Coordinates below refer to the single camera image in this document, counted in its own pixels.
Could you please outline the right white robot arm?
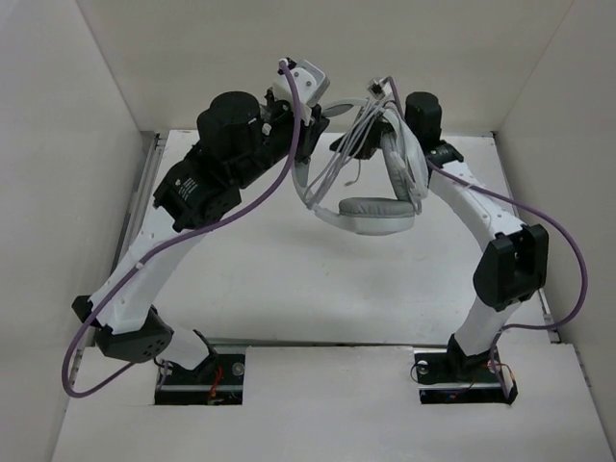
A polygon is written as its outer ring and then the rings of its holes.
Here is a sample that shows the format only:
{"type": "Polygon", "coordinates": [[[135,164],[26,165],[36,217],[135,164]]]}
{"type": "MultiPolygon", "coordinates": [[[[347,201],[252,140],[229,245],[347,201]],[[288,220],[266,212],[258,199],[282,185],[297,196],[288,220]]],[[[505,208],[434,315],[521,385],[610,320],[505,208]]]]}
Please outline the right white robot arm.
{"type": "Polygon", "coordinates": [[[486,190],[462,154],[442,139],[437,96],[410,93],[403,115],[401,135],[382,139],[397,197],[419,207],[434,193],[471,231],[482,252],[473,274],[475,302],[447,346],[448,372],[466,379],[488,362],[495,338],[519,306],[545,285],[549,233],[504,210],[501,197],[486,190]]]}

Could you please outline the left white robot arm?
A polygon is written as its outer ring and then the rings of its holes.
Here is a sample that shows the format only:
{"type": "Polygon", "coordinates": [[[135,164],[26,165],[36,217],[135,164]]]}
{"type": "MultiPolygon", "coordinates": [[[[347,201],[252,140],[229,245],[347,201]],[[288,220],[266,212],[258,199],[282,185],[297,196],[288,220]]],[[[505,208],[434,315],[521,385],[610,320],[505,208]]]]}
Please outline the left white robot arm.
{"type": "Polygon", "coordinates": [[[138,236],[107,282],[75,298],[72,309],[94,330],[101,353],[128,365],[154,359],[209,379],[216,359],[195,330],[165,322],[155,298],[207,234],[257,207],[240,210],[242,191],[290,154],[313,152],[328,125],[317,91],[268,89],[217,96],[197,118],[198,140],[153,194],[138,236]]]}

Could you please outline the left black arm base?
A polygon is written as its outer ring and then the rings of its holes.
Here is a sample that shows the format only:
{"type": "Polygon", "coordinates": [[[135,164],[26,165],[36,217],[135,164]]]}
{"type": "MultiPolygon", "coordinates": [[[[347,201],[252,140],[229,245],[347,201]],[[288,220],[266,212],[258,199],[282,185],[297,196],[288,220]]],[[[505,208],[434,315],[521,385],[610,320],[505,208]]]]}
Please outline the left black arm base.
{"type": "Polygon", "coordinates": [[[158,406],[239,406],[244,398],[246,346],[215,346],[214,366],[198,377],[192,371],[161,366],[154,404],[158,406]]]}

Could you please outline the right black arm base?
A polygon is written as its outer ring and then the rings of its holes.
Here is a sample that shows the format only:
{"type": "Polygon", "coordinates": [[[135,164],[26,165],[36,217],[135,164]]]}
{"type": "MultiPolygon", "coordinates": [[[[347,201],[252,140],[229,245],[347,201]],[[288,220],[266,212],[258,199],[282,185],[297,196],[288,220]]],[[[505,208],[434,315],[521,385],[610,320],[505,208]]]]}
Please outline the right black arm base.
{"type": "Polygon", "coordinates": [[[511,405],[519,394],[513,371],[497,354],[494,362],[485,353],[459,369],[445,349],[417,349],[410,376],[421,404],[511,405]]]}

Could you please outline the white grey headphones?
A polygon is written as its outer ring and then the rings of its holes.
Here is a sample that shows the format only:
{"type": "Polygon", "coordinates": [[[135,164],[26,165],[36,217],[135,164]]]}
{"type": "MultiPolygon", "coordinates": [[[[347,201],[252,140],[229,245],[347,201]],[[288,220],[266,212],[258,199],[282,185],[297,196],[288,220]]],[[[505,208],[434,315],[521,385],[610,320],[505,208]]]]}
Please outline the white grey headphones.
{"type": "Polygon", "coordinates": [[[392,101],[343,99],[323,107],[326,118],[355,109],[350,127],[330,145],[331,158],[310,174],[311,156],[292,177],[303,206],[328,225],[360,236],[388,236],[413,227],[428,196],[428,168],[420,143],[392,101]],[[370,159],[365,141],[379,117],[392,124],[370,159]]]}

